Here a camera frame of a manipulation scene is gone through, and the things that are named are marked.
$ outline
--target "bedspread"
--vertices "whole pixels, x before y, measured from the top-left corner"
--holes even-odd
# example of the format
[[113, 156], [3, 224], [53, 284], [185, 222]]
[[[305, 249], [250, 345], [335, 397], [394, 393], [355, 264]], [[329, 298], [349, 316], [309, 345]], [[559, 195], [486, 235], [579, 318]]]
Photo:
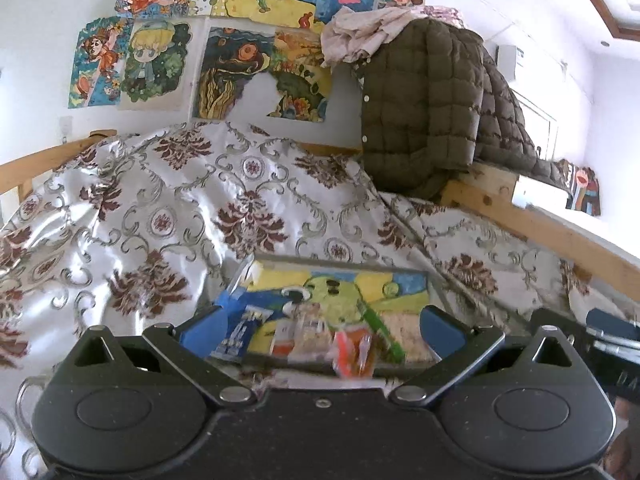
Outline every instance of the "bedspread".
[[635, 316], [554, 254], [459, 210], [378, 193], [355, 160], [312, 156], [260, 128], [105, 139], [0, 233], [0, 478], [42, 469], [34, 399], [88, 326], [133, 335], [180, 324], [254, 251], [428, 270], [457, 318], [511, 332], [539, 306]]

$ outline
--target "quilted jacket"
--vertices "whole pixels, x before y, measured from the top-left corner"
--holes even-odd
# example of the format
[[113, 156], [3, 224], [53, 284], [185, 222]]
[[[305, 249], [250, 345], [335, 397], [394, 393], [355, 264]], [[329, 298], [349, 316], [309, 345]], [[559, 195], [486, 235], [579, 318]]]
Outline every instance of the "quilted jacket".
[[415, 20], [358, 63], [356, 74], [364, 168], [379, 189], [429, 199], [474, 160], [564, 189], [556, 165], [538, 158], [518, 100], [471, 30]]

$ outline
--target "pink floral fabric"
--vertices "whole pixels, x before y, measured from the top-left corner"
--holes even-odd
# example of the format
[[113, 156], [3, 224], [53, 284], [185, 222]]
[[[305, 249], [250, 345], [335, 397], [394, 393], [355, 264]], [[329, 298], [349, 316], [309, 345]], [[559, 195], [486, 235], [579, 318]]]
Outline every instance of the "pink floral fabric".
[[[543, 305], [578, 319], [593, 301], [636, 312], [486, 220], [379, 193], [354, 160], [317, 158], [276, 134], [194, 123], [105, 139], [25, 200], [0, 232], [0, 424], [9, 433], [20, 385], [50, 377], [88, 326], [134, 335], [178, 325], [254, 251], [423, 269], [444, 289], [444, 309], [511, 332]], [[23, 480], [38, 455], [29, 429], [15, 425], [0, 478]]]

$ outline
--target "pink cloth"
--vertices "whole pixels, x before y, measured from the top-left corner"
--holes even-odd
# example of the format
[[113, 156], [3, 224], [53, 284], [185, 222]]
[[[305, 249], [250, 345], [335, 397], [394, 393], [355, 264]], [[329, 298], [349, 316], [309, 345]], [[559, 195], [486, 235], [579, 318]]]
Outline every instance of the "pink cloth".
[[372, 56], [382, 44], [390, 43], [413, 20], [427, 18], [421, 7], [388, 7], [355, 12], [343, 7], [322, 30], [320, 41], [324, 63], [335, 66]]

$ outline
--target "blue snack package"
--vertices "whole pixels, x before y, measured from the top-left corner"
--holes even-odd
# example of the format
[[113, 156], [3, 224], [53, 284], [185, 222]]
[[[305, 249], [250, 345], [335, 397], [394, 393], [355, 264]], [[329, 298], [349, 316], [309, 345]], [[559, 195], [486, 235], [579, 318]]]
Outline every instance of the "blue snack package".
[[229, 361], [242, 360], [251, 338], [271, 314], [273, 310], [253, 305], [247, 305], [244, 310], [231, 311], [228, 315], [226, 336], [211, 356]]

